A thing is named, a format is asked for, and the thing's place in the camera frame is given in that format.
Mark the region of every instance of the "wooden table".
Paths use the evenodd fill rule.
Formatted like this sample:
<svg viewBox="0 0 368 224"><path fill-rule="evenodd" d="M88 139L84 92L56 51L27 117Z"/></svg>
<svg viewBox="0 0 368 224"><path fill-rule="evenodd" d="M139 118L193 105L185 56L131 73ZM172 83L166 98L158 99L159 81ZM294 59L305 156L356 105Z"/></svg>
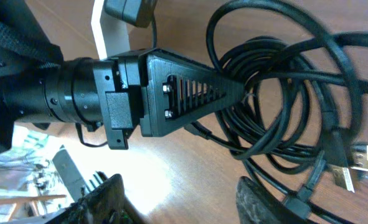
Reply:
<svg viewBox="0 0 368 224"><path fill-rule="evenodd" d="M97 56L89 27L93 1L82 1L80 7L76 1L27 2L51 41L61 45L65 59ZM210 65L205 46L205 29L213 12L224 2L159 0L155 12L159 47L173 49ZM368 30L368 1L290 2L312 12L333 32ZM218 24L215 32L217 53L221 56L232 47L258 35L273 35L288 43L309 38L299 26L281 16L265 11L239 10L225 16ZM130 42L131 49L149 47L150 29L133 29ZM368 79L368 49L348 48L348 52L360 71L360 76ZM318 67L337 71L323 50L313 50L306 55ZM342 123L348 124L349 104L346 91L343 88L334 88L334 94L340 99L337 103L341 108ZM266 124L270 124L280 109L278 82L264 82L261 98L264 120ZM368 96L364 99L366 112L360 141L368 141ZM320 129L320 114L315 97L312 107L314 112L311 121L300 141L306 144L315 143ZM289 128L291 131L295 128L300 108L301 105L297 103L293 109ZM222 136L213 114L202 118L201 122L215 134ZM77 138L69 124L55 124L51 129L58 136ZM102 142L105 140L104 130L86 134L86 138L91 142ZM81 147L77 143L70 144L72 147ZM129 139L129 145L130 149L124 152L96 149L96 152L105 153L101 157L101 164L96 168L115 167L117 172L122 173L130 200L142 209L147 221L239 223L235 187L239 177L247 173L240 161L231 158L227 149L197 138L183 129L164 138L143 138L137 128ZM86 152L88 151L83 149L76 156L84 157ZM263 156L255 159L260 166L292 189L297 189L305 180L306 174L285 175L272 168ZM271 188L271 191L276 197L283 198L277 190ZM324 174L312 201L350 221L368 223L368 180L362 183L361 191L353 194L336 187L332 176Z"/></svg>

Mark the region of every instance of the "brown table surface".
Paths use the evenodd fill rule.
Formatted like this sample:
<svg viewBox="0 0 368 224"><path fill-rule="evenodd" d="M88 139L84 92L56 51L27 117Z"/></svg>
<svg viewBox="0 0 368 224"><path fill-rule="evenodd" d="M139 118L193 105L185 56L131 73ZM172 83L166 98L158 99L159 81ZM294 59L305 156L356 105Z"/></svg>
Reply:
<svg viewBox="0 0 368 224"><path fill-rule="evenodd" d="M224 2L226 1L159 0L155 12L159 47L173 49L210 65L205 46L205 29L213 12ZM299 0L290 2L312 12L332 32L368 30L368 1ZM63 0L27 0L27 3L50 40L61 46L65 59L83 56L97 58L89 23L92 0L80 1L80 3ZM288 43L309 37L302 28L276 14L256 10L238 10L225 16L216 28L217 53L221 56L232 47L258 35L272 35ZM130 43L131 49L149 47L151 45L150 29L133 29L130 32ZM346 50L352 57L360 76L368 79L368 49L353 47ZM313 50L307 52L306 55L321 69L337 71L323 50ZM343 88L333 89L340 106L342 123L346 125L349 123L347 93ZM278 82L276 80L264 82L260 98L263 117L266 124L269 125L280 109L281 97ZM358 137L360 141L368 141L368 96L364 97L364 102L365 122L363 131ZM315 97L313 97L312 107L311 121L300 141L306 144L315 143L320 129L319 107ZM300 108L301 104L297 103L293 109L291 131L298 121ZM201 121L215 134L222 136L213 114L202 118ZM49 133L64 138L77 138L71 124L53 124ZM86 134L86 138L87 141L102 142L105 140L104 129ZM125 162L128 166L135 164L138 168L138 171L133 172L132 176L123 174L125 183L130 183L130 179L138 178L143 178L145 181L138 182L137 185L126 185L126 191L134 192L131 194L131 197L134 197L140 195L138 192L144 190L147 192L144 195L144 201L151 198L149 195L154 198L161 195L161 199L144 212L147 221L152 223L239 222L235 206L235 187L239 177L247 173L240 161L231 158L227 149L197 138L183 129L164 138L143 138L137 128L129 139L129 145L130 149L127 152L113 152L114 155L132 155L132 157L122 157L131 158ZM105 158L105 161L112 160L113 158ZM305 174L279 173L271 167L264 156L257 156L255 160L271 175L292 189L297 189L305 180ZM147 161L149 164L141 164L138 161ZM160 188L153 188L154 192L149 193L146 189L150 185L155 186L152 181L161 181ZM276 197L283 198L277 190L267 186ZM355 194L347 192L335 186L331 174L324 174L312 201L352 222L368 223L368 180L363 181L361 187L361 190Z"/></svg>

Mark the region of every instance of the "slotted vent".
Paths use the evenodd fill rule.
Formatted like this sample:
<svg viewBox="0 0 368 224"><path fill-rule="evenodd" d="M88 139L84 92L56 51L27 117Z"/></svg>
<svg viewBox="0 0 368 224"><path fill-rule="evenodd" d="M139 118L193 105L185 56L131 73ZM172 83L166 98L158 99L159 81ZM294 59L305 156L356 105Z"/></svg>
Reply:
<svg viewBox="0 0 368 224"><path fill-rule="evenodd" d="M168 85L172 86L172 92L169 93L170 110L178 116L225 96L222 90L207 83L175 75L171 75L168 80Z"/></svg>

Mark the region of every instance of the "cable bundle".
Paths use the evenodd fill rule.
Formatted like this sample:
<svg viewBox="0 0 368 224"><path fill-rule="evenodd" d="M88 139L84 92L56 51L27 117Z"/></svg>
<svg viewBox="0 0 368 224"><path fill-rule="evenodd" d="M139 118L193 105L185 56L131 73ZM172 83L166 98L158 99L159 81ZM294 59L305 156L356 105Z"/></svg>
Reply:
<svg viewBox="0 0 368 224"><path fill-rule="evenodd" d="M224 15L241 8L265 9L280 13L303 26L314 38L287 46L273 37L256 37L229 50L221 59L218 59L214 49L215 27ZM252 156L265 154L275 168L286 174L298 174L314 166L304 185L312 194L314 186L326 168L323 141L338 133L342 135L343 143L348 145L361 130L362 95L368 94L368 81L357 79L354 66L343 47L348 45L368 47L368 32L331 35L315 18L291 4L279 0L240 0L224 4L213 14L207 27L206 44L215 69L221 75L243 82L249 94L241 103L216 113L228 141L214 136L200 123L192 123L192 130L190 127L186 129L192 133L196 130L197 135L228 148L235 159L243 162L250 177L256 183L263 186L256 176L258 174L285 195L295 195L296 192L266 173L254 162ZM300 54L321 47L327 50L340 73L319 71ZM279 79L282 108L271 126L266 129L260 112L258 91L260 82L269 78ZM339 125L339 115L328 84L347 88L351 104L351 123L348 128ZM309 120L312 91L318 98L323 125L317 145L305 146L297 144L296 141L301 137ZM302 101L301 119L295 132L284 141L282 138L289 125L291 108L299 94ZM252 97L254 107L248 103L249 97ZM242 147L239 138L246 140L252 146ZM275 160L273 155L298 165L285 167ZM313 213L329 222L347 222L311 203L309 201L311 194L304 201L311 207Z"/></svg>

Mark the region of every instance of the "silver screw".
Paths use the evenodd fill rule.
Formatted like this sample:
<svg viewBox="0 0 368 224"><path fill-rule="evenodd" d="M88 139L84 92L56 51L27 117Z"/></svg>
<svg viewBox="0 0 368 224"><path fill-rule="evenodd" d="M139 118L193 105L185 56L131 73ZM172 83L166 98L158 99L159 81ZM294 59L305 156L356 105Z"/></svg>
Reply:
<svg viewBox="0 0 368 224"><path fill-rule="evenodd" d="M164 84L163 85L163 93L169 93L171 92L172 88L170 84Z"/></svg>
<svg viewBox="0 0 368 224"><path fill-rule="evenodd" d="M173 115L174 114L171 110L165 110L164 111L164 117L166 117L166 118L172 118Z"/></svg>

